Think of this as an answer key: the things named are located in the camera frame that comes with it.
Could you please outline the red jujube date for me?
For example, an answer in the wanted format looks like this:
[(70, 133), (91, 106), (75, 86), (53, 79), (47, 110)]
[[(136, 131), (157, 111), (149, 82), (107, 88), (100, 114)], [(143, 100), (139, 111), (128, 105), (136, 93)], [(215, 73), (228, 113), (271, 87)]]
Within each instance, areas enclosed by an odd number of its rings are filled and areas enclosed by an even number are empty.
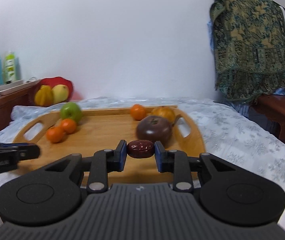
[(149, 140), (135, 140), (127, 145), (127, 154), (135, 159), (150, 158), (154, 152), (154, 144)]

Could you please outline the dark purple round fruit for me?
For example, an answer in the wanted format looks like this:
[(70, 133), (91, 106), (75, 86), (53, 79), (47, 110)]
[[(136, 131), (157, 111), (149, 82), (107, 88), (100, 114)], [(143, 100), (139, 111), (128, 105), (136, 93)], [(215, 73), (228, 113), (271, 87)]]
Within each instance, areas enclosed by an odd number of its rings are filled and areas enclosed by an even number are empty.
[(166, 146), (172, 137), (172, 124), (161, 116), (149, 115), (142, 119), (136, 127), (139, 140), (160, 141)]

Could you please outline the small orange tangerine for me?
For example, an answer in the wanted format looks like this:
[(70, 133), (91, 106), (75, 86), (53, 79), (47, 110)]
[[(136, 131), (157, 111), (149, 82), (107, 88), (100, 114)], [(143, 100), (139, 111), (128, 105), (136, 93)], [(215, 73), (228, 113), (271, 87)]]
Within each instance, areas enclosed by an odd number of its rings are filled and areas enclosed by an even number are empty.
[(77, 123), (73, 119), (63, 119), (60, 122), (60, 127), (67, 134), (72, 134), (77, 130)]

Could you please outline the wooden serving tray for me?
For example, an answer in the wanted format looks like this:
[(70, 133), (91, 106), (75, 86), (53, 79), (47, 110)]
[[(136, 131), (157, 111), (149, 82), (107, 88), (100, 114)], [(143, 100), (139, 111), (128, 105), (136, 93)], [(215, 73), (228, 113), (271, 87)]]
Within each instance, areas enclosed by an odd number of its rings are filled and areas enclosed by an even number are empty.
[[(19, 163), (16, 173), (26, 174), (72, 153), (91, 157), (98, 150), (116, 148), (120, 140), (131, 142), (136, 139), (138, 122), (130, 116), (129, 108), (87, 109), (82, 115), (78, 130), (57, 144), (47, 141), (46, 131), (60, 122), (58, 111), (41, 115), (25, 125), (14, 142), (35, 143), (41, 149), (41, 155), (37, 159)], [(172, 180), (171, 173), (158, 172), (153, 157), (147, 159), (127, 157), (122, 172), (112, 172), (108, 175), (110, 184), (160, 183)]]

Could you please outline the red wooden cabinet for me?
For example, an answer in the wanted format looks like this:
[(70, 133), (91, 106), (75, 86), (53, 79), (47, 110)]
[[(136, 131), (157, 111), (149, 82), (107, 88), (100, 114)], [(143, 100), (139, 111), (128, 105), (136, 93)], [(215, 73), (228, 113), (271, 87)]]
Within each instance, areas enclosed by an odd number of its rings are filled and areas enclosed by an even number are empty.
[(12, 121), (11, 112), (15, 106), (32, 106), (34, 93), (39, 81), (32, 82), (27, 88), (8, 95), (0, 96), (0, 131)]

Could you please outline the golden brown pomegranate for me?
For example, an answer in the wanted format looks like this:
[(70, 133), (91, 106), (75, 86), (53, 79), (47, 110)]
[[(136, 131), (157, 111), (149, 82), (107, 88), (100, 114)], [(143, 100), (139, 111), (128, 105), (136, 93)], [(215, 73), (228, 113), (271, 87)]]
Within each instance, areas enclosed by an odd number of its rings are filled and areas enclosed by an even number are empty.
[(175, 112), (173, 111), (172, 108), (167, 107), (167, 106), (156, 107), (151, 111), (151, 114), (155, 116), (163, 117), (172, 124), (175, 121)]

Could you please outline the white snowflake tablecloth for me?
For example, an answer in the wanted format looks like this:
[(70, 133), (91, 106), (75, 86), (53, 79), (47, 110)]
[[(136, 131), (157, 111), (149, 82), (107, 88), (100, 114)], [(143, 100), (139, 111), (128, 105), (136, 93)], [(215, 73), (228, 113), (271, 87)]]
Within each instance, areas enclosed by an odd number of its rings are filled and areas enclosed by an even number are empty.
[[(239, 167), (278, 183), (285, 191), (285, 144), (233, 108), (210, 99), (114, 99), (80, 101), (82, 109), (177, 105), (195, 121), (206, 150)], [(17, 133), (31, 120), (59, 110), (62, 104), (48, 108), (15, 106), (12, 122), (0, 131), (0, 142), (13, 142)], [(0, 185), (16, 178), (13, 172), (0, 174)], [(285, 230), (285, 211), (279, 220)]]

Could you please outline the small tangerine far right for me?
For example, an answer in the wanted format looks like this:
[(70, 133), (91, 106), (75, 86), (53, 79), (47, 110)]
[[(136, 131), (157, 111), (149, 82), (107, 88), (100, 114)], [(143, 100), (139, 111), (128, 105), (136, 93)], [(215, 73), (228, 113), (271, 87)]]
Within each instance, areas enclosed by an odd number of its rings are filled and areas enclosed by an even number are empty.
[(147, 111), (144, 106), (135, 104), (130, 109), (130, 115), (134, 120), (140, 121), (147, 116)]

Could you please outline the green apple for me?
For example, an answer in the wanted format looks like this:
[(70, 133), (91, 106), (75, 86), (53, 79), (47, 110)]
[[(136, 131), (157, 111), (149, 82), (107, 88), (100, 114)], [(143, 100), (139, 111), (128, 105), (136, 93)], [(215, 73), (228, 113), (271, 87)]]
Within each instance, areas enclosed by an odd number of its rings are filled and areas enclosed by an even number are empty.
[(67, 102), (60, 109), (60, 118), (61, 120), (72, 119), (78, 124), (82, 119), (81, 108), (77, 103)]

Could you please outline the white tray on cabinet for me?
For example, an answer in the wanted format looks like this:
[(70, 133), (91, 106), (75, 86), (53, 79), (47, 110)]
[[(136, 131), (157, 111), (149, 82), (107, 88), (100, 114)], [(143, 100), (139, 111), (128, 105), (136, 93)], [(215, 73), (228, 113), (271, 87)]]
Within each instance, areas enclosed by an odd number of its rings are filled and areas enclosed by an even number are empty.
[(0, 96), (6, 96), (15, 92), (18, 92), (20, 90), (33, 87), (37, 85), (40, 82), (40, 80), (30, 80), (30, 81), (23, 81), (23, 80), (17, 80), (13, 83), (9, 83), (6, 85), (0, 86)]

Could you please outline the yellow starfruit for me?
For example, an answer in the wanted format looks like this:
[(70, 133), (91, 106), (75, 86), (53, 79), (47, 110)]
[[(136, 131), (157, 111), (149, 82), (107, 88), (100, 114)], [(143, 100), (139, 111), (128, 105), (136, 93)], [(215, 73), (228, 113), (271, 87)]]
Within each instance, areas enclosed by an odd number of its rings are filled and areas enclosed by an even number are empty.
[(36, 92), (34, 103), (40, 107), (49, 107), (54, 103), (53, 92), (50, 86), (42, 85)]

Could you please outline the yellow mango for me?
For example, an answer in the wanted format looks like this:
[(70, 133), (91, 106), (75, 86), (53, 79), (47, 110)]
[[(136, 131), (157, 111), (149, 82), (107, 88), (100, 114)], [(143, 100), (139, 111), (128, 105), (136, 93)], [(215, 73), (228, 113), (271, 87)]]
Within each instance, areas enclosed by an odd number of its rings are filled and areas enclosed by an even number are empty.
[(69, 88), (66, 85), (56, 85), (52, 88), (53, 104), (64, 102), (68, 99)]

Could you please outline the red fruit basket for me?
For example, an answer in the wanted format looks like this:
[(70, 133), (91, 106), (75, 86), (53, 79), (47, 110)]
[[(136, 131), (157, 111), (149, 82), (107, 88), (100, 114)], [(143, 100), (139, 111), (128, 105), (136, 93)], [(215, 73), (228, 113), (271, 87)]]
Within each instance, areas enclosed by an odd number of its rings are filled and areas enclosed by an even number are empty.
[(40, 107), (49, 107), (68, 102), (73, 95), (73, 83), (60, 76), (42, 79), (31, 96), (33, 103)]

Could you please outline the green white spray bottle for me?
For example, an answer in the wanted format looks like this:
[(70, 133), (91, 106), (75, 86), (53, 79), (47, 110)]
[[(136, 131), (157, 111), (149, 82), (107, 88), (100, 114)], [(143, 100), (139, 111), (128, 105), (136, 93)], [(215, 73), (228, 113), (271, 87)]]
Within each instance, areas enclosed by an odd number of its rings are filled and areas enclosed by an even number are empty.
[(12, 51), (8, 51), (4, 59), (5, 68), (5, 81), (6, 83), (12, 83), (16, 81), (16, 66), (15, 66), (15, 54)]

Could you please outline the green patterned fringed blanket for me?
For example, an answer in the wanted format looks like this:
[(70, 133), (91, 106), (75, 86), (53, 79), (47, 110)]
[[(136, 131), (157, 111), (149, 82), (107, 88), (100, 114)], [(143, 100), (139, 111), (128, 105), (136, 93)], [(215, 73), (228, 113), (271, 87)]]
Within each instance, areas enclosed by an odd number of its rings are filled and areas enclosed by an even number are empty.
[(214, 0), (210, 8), (216, 88), (250, 103), (285, 88), (285, 19), (273, 0)]

